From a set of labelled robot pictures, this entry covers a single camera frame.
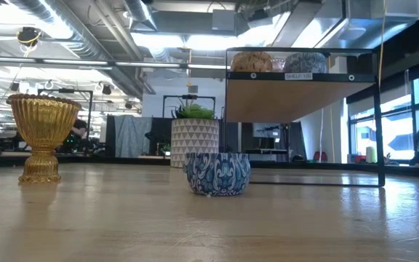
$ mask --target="fluorescent light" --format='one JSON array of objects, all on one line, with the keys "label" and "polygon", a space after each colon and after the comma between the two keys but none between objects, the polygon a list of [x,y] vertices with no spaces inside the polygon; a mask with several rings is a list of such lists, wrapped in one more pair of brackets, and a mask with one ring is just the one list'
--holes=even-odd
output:
[{"label": "fluorescent light", "polygon": [[0,62],[9,63],[35,63],[33,58],[19,58],[19,57],[0,57]]},{"label": "fluorescent light", "polygon": [[190,69],[218,69],[218,70],[225,70],[225,65],[188,65]]},{"label": "fluorescent light", "polygon": [[38,19],[29,15],[27,12],[22,11],[15,5],[0,4],[0,24],[18,24],[29,26],[38,22]]},{"label": "fluorescent light", "polygon": [[[83,100],[83,99],[73,99],[74,102],[80,102],[80,103],[89,103],[89,100]],[[107,100],[93,100],[93,103],[109,103]]]},{"label": "fluorescent light", "polygon": [[315,48],[323,47],[333,36],[335,36],[344,26],[348,24],[348,18],[344,19],[338,26],[336,26],[332,31],[330,31],[316,46]]},{"label": "fluorescent light", "polygon": [[61,59],[43,59],[45,63],[55,63],[55,64],[69,64],[69,65],[92,65],[92,66],[106,66],[108,62],[106,61],[85,61],[85,60],[61,60]]},{"label": "fluorescent light", "polygon": [[155,34],[155,33],[131,33],[135,43],[140,47],[163,48],[163,47],[183,47],[180,36]]},{"label": "fluorescent light", "polygon": [[[133,115],[133,116],[139,116],[139,113],[132,112],[132,111],[126,111],[126,112],[120,112],[120,111],[92,111],[91,117],[101,117],[102,115],[114,115],[114,116],[121,116],[121,115]],[[88,111],[79,111],[78,116],[88,116]]]},{"label": "fluorescent light", "polygon": [[0,108],[0,111],[12,112],[11,108]]},{"label": "fluorescent light", "polygon": [[90,65],[79,65],[80,70],[113,70],[111,66],[90,66]]},{"label": "fluorescent light", "polygon": [[146,62],[117,62],[118,66],[134,66],[146,68],[179,68],[180,65],[176,63],[146,63]]},{"label": "fluorescent light", "polygon": [[239,46],[239,40],[235,36],[190,36],[185,45],[194,50],[226,50]]}]

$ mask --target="wooden table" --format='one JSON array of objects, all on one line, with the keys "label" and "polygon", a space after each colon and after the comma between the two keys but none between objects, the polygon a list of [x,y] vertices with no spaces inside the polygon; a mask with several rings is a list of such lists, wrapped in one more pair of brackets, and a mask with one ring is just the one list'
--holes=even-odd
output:
[{"label": "wooden table", "polygon": [[[182,170],[60,164],[59,185],[19,186],[0,168],[0,261],[419,261],[419,179],[385,188],[250,184],[193,195]],[[254,170],[253,180],[374,179]]]}]

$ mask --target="patterned ceramic bowl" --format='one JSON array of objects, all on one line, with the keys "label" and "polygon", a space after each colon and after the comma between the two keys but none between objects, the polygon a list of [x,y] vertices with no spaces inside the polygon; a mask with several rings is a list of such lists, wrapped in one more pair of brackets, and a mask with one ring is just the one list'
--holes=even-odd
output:
[{"label": "patterned ceramic bowl", "polygon": [[183,172],[195,194],[236,196],[248,186],[250,161],[247,154],[187,153]]},{"label": "patterned ceramic bowl", "polygon": [[284,64],[285,73],[328,73],[327,59],[318,52],[299,52],[288,56]]}]

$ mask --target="succulent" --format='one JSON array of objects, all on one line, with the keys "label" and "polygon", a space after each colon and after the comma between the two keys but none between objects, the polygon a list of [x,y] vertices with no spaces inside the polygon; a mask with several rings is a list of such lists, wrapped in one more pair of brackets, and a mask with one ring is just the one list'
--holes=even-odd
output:
[{"label": "succulent", "polygon": [[193,104],[193,101],[186,105],[180,100],[181,105],[172,111],[172,118],[174,119],[214,119],[215,112]]}]

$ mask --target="gold glass vase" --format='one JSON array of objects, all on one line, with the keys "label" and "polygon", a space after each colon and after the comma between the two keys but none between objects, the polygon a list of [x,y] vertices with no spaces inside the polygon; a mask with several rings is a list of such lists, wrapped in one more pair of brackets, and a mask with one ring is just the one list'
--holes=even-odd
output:
[{"label": "gold glass vase", "polygon": [[67,138],[80,104],[45,95],[11,95],[8,104],[20,135],[32,148],[25,161],[21,183],[58,182],[55,148]]}]

